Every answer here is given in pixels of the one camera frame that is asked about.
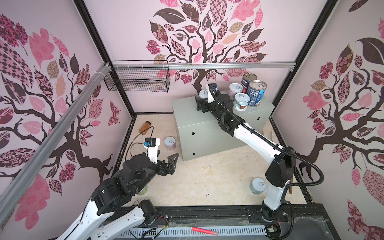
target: red tube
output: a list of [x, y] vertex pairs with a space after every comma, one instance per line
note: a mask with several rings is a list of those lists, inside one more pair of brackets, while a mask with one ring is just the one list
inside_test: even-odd
[[207, 230], [207, 229], [191, 227], [191, 230], [195, 231], [195, 232], [202, 232], [202, 233], [206, 233], [206, 234], [216, 235], [217, 236], [217, 232], [214, 232], [214, 231], [211, 231], [211, 230]]

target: black mesh basket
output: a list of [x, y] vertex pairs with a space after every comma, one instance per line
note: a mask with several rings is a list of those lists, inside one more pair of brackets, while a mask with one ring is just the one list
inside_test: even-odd
[[113, 64], [117, 76], [113, 77], [115, 73], [111, 71], [104, 78], [109, 91], [118, 91], [122, 88], [124, 91], [168, 92], [170, 83], [168, 61], [128, 60], [118, 62], [119, 64], [124, 62], [124, 64]]

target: aluminum rail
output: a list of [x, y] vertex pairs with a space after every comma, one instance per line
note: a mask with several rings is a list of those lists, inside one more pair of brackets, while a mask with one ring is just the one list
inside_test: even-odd
[[[168, 69], [230, 69], [230, 68], [294, 68], [295, 62], [259, 62], [259, 63], [172, 63]], [[114, 68], [167, 68], [167, 64], [128, 64], [125, 61], [113, 61]]]
[[59, 120], [51, 133], [42, 144], [36, 149], [32, 158], [23, 166], [20, 173], [15, 177], [5, 192], [0, 197], [0, 225], [7, 219], [15, 205], [19, 202], [25, 191], [35, 180], [41, 167], [47, 161], [55, 147], [63, 138], [72, 122], [76, 119], [81, 109], [91, 97], [93, 91], [110, 71], [109, 64], [103, 63], [97, 72], [83, 88], [81, 94], [75, 99], [68, 111]]

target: wallpaper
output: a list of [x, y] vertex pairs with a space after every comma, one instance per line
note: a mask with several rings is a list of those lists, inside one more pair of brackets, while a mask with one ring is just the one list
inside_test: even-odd
[[[155, 63], [166, 60], [169, 64], [294, 61], [325, 3], [301, 0], [291, 3], [264, 0], [112, 2], [87, 2], [111, 59], [147, 59]], [[102, 14], [108, 9], [117, 11], [116, 16]], [[299, 9], [306, 11], [298, 14]], [[106, 26], [109, 21], [116, 24]], [[125, 26], [129, 26], [129, 30], [121, 31]], [[230, 83], [239, 83], [243, 74], [253, 72], [267, 83], [265, 96], [272, 101], [287, 71], [171, 70], [168, 93], [129, 91], [127, 94], [137, 112], [172, 111], [172, 100], [198, 95], [207, 83], [217, 82], [221, 90], [228, 90]]]
[[[384, 239], [378, 218], [384, 212], [384, 21], [373, 10], [378, 6], [384, 7], [374, 0], [340, 3], [274, 114], [287, 143], [323, 170], [324, 183], [310, 192], [341, 239]], [[283, 120], [290, 110], [296, 122]], [[298, 168], [307, 181], [317, 180], [310, 166]]]
[[[29, 16], [17, 13], [19, 3], [0, 13], [1, 193], [102, 64], [73, 3], [30, 4], [37, 12]], [[30, 21], [57, 7], [69, 25], [60, 26], [60, 16], [49, 24]], [[61, 235], [110, 175], [129, 121], [120, 96], [99, 84], [1, 226], [0, 238]]]

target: blue can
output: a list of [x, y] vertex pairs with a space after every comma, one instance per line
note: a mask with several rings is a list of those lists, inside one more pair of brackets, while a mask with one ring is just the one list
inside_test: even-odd
[[249, 83], [254, 81], [254, 80], [257, 80], [256, 74], [245, 73], [243, 75], [243, 78], [241, 79], [241, 85], [243, 85], [243, 93], [247, 93]]
[[266, 83], [260, 80], [249, 82], [247, 95], [249, 96], [248, 106], [257, 107], [264, 96], [266, 90]]

